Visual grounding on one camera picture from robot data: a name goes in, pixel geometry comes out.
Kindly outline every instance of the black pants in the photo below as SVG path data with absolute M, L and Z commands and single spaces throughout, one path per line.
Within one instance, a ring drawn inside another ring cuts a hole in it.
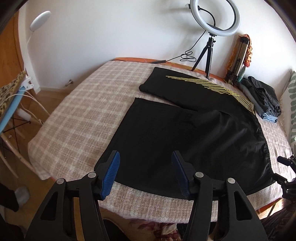
M 8 189 L 0 183 L 0 205 L 11 209 L 14 212 L 19 210 L 19 205 L 13 190 Z M 20 227 L 8 224 L 0 215 L 0 241 L 21 241 L 24 240 Z

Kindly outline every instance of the black tripod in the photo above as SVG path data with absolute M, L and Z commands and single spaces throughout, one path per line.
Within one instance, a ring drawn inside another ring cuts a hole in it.
M 213 55 L 213 46 L 214 43 L 216 42 L 213 37 L 215 37 L 216 35 L 214 34 L 210 34 L 209 40 L 207 42 L 207 45 L 204 47 L 204 49 L 202 50 L 200 56 L 198 57 L 197 61 L 195 62 L 193 68 L 191 71 L 195 70 L 196 66 L 199 64 L 199 62 L 201 61 L 202 57 L 205 55 L 205 52 L 207 51 L 207 63 L 205 66 L 205 73 L 206 73 L 206 78 L 208 79 L 210 76 L 210 69 L 211 69 L 211 63 L 212 63 L 212 55 Z

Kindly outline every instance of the yellow stripe pattern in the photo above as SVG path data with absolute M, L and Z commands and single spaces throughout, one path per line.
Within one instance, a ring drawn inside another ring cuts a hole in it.
M 212 91 L 216 91 L 219 94 L 228 94 L 228 95 L 232 95 L 235 99 L 237 99 L 237 101 L 239 103 L 241 103 L 247 110 L 249 110 L 250 112 L 252 112 L 253 114 L 255 114 L 254 112 L 254 105 L 252 102 L 248 101 L 246 98 L 240 96 L 237 93 L 234 93 L 233 91 L 226 89 L 220 85 L 211 83 L 209 81 L 203 80 L 203 79 L 188 79 L 188 78 L 180 78 L 180 77 L 175 77 L 175 76 L 166 76 L 168 78 L 172 78 L 172 79 L 176 79 L 176 80 L 184 80 L 184 81 L 188 81 L 188 82 L 193 82 L 196 84 L 200 84 L 203 85 L 205 88 L 212 90 Z

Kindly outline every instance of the pillow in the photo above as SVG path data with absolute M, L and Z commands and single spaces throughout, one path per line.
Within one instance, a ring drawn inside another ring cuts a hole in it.
M 291 73 L 288 87 L 280 98 L 281 123 L 293 153 L 296 149 L 296 72 Z

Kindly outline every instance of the black bracket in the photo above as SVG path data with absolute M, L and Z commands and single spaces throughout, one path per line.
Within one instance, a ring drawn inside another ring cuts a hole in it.
M 267 241 L 264 228 L 250 201 L 233 179 L 215 180 L 202 172 L 196 172 L 192 164 L 183 160 L 179 151 L 172 153 L 182 194 L 194 200 L 184 241 L 208 239 L 212 201 L 218 199 L 218 221 L 215 240 Z
M 110 194 L 120 163 L 113 151 L 96 172 L 79 180 L 58 179 L 41 203 L 32 220 L 25 241 L 74 241 L 76 238 L 73 198 L 79 197 L 80 214 L 85 241 L 109 241 L 99 211 L 98 200 Z
M 294 155 L 292 155 L 289 159 L 279 156 L 277 158 L 279 163 L 284 164 L 285 166 L 291 167 L 293 171 L 296 173 L 296 159 Z M 281 185 L 283 189 L 283 198 L 289 199 L 291 201 L 296 201 L 296 180 L 292 182 L 288 182 L 288 180 L 282 177 L 279 174 L 274 173 L 272 178 Z

